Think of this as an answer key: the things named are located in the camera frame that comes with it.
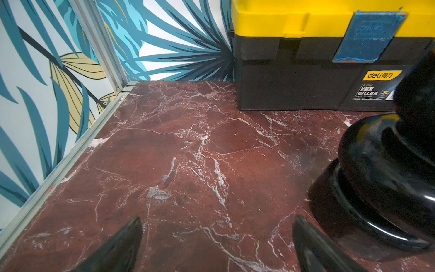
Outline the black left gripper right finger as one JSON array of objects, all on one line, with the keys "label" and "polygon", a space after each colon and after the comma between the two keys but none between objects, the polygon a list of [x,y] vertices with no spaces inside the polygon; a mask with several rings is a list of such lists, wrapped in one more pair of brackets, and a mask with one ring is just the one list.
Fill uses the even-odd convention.
[{"label": "black left gripper right finger", "polygon": [[366,271],[303,216],[293,222],[292,238],[302,272]]}]

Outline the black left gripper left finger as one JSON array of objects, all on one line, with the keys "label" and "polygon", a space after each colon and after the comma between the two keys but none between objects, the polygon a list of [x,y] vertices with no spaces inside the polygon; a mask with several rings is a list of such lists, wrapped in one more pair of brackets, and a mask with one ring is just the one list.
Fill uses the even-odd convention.
[{"label": "black left gripper left finger", "polygon": [[133,271],[142,241],[142,234],[143,230],[140,218],[135,217],[72,271]]}]

